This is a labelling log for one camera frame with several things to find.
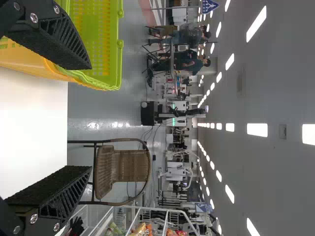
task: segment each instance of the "person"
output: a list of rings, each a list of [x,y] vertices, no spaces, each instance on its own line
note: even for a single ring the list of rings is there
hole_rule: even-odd
[[[185,70],[189,71],[190,75],[196,75],[199,70],[203,66],[209,67],[211,65],[210,59],[180,59],[174,60],[174,68],[176,70]],[[167,60],[160,60],[160,63],[155,63],[152,66],[154,71],[169,71],[170,70],[170,61]]]
[[[180,30],[174,30],[169,34],[171,38],[165,39],[149,39],[149,46],[152,43],[162,44],[189,44],[190,48],[197,48],[200,42],[206,42],[210,38],[211,34],[207,31],[203,31],[204,27],[199,27],[197,23],[186,23],[180,26]]]

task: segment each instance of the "shopping basket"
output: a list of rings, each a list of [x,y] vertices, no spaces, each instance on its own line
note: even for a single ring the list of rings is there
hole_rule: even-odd
[[[92,70],[57,69],[78,82],[105,90],[122,83],[124,42],[118,39],[123,0],[70,0],[69,16],[88,51]]]

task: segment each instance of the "shiny floor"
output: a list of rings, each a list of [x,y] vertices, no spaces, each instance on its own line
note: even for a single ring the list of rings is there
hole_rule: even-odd
[[[123,82],[119,91],[96,91],[90,88],[69,84],[68,87],[68,139],[69,140],[105,140],[114,138],[142,138],[151,126],[141,126],[140,103],[146,100],[145,51],[141,45],[147,39],[146,22],[138,0],[124,1],[125,17],[120,21],[120,39],[124,41]],[[148,147],[152,149],[155,132],[146,136]],[[138,143],[118,143],[115,149],[138,149]],[[158,129],[155,136],[154,167],[162,166],[162,152],[165,148],[165,128]],[[92,165],[93,149],[82,145],[68,145],[68,165]],[[153,199],[154,188],[148,187],[145,194],[146,205]],[[128,194],[134,196],[135,183],[128,184]],[[126,183],[116,183],[105,201],[121,202],[127,199]]]

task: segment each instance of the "fluorescent light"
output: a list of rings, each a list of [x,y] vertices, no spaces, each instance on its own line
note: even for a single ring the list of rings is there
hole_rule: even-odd
[[[227,62],[225,64],[225,70],[228,70],[230,68],[230,66],[233,64],[233,62],[234,62],[234,53],[232,53],[230,58],[227,60]]]
[[[217,83],[222,79],[222,72],[217,75]]]
[[[213,161],[210,161],[210,166],[211,166],[211,169],[212,169],[212,170],[215,169],[215,164],[213,163]]]
[[[219,36],[220,30],[221,30],[221,26],[222,26],[222,23],[221,23],[221,21],[220,21],[220,22],[219,22],[219,25],[218,25],[218,28],[217,28],[217,32],[216,32],[216,37]]]
[[[261,12],[258,14],[254,22],[252,23],[251,27],[246,32],[246,42],[248,43],[250,39],[254,36],[256,31],[259,29],[259,27],[262,25],[262,23],[267,18],[267,7],[264,6]]]
[[[222,123],[217,123],[217,129],[222,130]]]
[[[218,233],[221,235],[222,234],[222,228],[221,225],[218,226]]]
[[[247,218],[247,229],[250,232],[251,236],[260,236],[255,226],[252,224],[251,220]]]
[[[215,49],[215,43],[212,43],[211,48],[210,48],[210,54],[213,53],[213,50]]]
[[[227,186],[227,184],[225,185],[225,192],[228,195],[231,202],[234,204],[234,194],[232,193],[231,189]]]
[[[215,205],[213,204],[212,199],[210,200],[210,205],[212,206],[212,209],[214,210],[215,209]]]
[[[265,123],[248,123],[247,134],[268,137],[268,125]]]
[[[218,170],[216,171],[216,176],[217,176],[218,180],[220,182],[222,182],[222,175],[220,174],[220,172]]]
[[[304,144],[315,145],[315,124],[302,125],[302,142]]]
[[[225,3],[225,12],[227,12],[228,6],[230,5],[231,0],[226,0]]]
[[[225,130],[229,132],[234,132],[234,123],[226,123]]]

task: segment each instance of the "packaged food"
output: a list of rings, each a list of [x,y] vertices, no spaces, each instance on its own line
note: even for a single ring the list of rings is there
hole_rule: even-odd
[[[148,236],[153,236],[152,225],[151,224],[146,225],[146,229],[147,231],[149,231]]]
[[[177,234],[174,230],[167,229],[166,236],[177,236]]]
[[[177,234],[178,236],[187,236],[187,235],[188,235],[187,232],[182,231],[182,230],[176,230],[176,234]]]
[[[143,236],[146,233],[146,223],[140,224],[130,236]]]

